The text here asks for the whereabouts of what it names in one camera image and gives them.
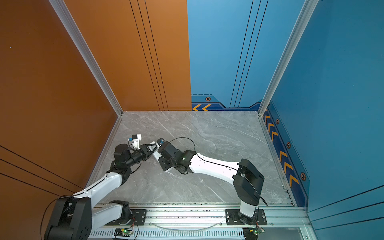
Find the white remote control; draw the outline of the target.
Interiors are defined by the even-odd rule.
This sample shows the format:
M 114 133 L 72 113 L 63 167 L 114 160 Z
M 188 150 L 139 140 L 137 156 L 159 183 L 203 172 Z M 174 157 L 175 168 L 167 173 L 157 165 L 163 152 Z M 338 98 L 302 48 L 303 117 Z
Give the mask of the white remote control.
M 154 157 L 159 162 L 159 158 L 162 157 L 162 155 L 158 152 L 159 145 L 157 145 L 157 146 L 158 146 L 158 148 L 157 148 L 157 151 L 154 153 Z

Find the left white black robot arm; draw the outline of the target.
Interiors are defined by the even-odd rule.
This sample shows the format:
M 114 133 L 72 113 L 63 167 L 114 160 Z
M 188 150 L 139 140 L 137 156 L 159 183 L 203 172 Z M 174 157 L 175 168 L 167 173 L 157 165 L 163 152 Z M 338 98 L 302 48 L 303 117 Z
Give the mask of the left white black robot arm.
M 137 149 L 127 144 L 116 146 L 114 161 L 106 174 L 89 187 L 71 196 L 54 200 L 47 228 L 40 230 L 42 240 L 86 240 L 100 227 L 118 221 L 130 224 L 133 213 L 126 201 L 112 201 L 104 207 L 96 205 L 110 192 L 119 188 L 134 173 L 132 166 L 149 159 L 157 150 L 155 142 Z

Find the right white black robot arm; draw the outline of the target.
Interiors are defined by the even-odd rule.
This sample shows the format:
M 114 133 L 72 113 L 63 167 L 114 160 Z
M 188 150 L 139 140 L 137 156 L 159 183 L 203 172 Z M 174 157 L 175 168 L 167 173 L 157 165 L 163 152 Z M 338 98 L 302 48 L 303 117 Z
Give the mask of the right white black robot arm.
M 265 215 L 258 209 L 260 201 L 267 202 L 261 196 L 265 177 L 247 159 L 240 162 L 226 162 L 206 157 L 196 150 L 182 152 L 171 141 L 160 138 L 156 142 L 155 158 L 163 171 L 175 169 L 182 175 L 203 174 L 223 180 L 234 186 L 241 200 L 236 221 L 245 225 L 266 225 Z

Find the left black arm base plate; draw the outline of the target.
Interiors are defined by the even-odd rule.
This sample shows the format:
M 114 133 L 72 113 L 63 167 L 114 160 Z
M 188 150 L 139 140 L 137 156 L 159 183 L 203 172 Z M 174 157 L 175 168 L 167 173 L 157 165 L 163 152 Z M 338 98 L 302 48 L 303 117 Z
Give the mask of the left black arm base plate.
M 130 226 L 143 226 L 146 221 L 146 209 L 133 209 L 129 214 L 123 214 L 117 220 L 111 221 L 106 226 L 130 227 Z

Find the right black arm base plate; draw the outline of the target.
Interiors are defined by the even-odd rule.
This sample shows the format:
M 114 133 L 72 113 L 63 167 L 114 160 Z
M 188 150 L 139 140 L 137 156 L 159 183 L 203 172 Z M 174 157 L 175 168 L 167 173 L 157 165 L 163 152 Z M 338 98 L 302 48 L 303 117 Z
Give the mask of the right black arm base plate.
M 254 215 L 248 217 L 240 212 L 239 209 L 226 209 L 226 222 L 229 226 L 249 225 L 249 226 L 266 226 L 267 217 L 263 209 L 256 208 Z

